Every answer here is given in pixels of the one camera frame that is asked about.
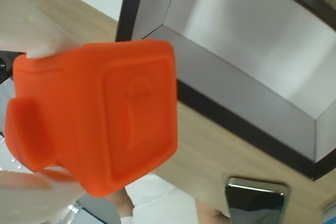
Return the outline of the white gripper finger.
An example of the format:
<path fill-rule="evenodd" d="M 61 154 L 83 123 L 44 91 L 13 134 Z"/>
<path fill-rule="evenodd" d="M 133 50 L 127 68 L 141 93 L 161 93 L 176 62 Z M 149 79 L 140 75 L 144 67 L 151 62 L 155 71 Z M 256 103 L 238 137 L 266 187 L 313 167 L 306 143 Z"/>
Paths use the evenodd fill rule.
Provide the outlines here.
<path fill-rule="evenodd" d="M 1 50 L 45 58 L 79 47 L 65 31 L 23 0 L 1 0 Z"/>
<path fill-rule="evenodd" d="M 1 223 L 58 223 L 85 193 L 68 173 L 1 171 Z"/>

